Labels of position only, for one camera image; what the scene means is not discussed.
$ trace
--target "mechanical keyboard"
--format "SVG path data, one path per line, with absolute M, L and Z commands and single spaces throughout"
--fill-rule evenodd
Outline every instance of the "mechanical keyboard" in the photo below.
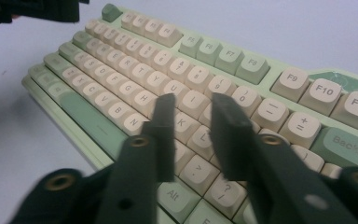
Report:
M 110 4 L 22 84 L 97 168 L 117 159 L 161 94 L 175 94 L 176 178 L 158 185 L 158 223 L 255 223 L 246 183 L 226 181 L 213 154 L 213 92 L 310 169 L 335 178 L 358 166 L 358 75 L 304 71 Z

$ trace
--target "keyboard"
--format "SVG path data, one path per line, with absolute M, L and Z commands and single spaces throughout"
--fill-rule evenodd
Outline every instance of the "keyboard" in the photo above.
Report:
M 213 153 L 213 92 L 311 170 L 337 178 L 358 166 L 358 75 L 304 71 L 110 4 L 69 38 L 22 84 L 96 168 L 117 159 L 160 95 L 176 96 L 176 177 L 158 185 L 158 223 L 255 223 L 246 183 L 226 181 Z

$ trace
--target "white table surface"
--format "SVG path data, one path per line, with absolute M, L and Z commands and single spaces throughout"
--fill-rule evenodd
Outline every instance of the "white table surface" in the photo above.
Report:
M 109 1 L 81 6 L 79 23 L 20 17 L 0 25 L 0 223 L 7 223 L 34 183 L 68 167 L 92 167 L 21 85 L 29 67 L 100 17 Z M 306 69 L 358 74 L 358 1 L 117 0 L 118 6 L 213 36 Z

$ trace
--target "white background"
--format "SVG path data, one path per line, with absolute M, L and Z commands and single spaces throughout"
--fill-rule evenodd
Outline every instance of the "white background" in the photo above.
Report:
M 0 25 L 0 223 L 31 187 L 59 168 L 93 172 L 21 85 L 29 67 L 98 18 L 109 1 L 81 5 L 79 23 L 20 17 Z M 358 1 L 123 0 L 145 15 L 306 69 L 358 74 Z

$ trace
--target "black object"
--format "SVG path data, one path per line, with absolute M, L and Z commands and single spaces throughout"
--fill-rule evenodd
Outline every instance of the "black object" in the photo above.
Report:
M 50 21 L 79 21 L 79 2 L 90 0 L 0 0 L 0 22 L 10 23 L 12 15 Z
M 358 223 L 358 167 L 338 180 L 312 172 L 280 137 L 255 134 L 223 94 L 213 95 L 211 139 L 225 178 L 247 181 L 259 224 Z
M 141 134 L 129 137 L 116 163 L 89 177 L 61 169 L 45 176 L 11 224 L 156 223 L 157 183 L 173 181 L 173 94 L 159 97 Z

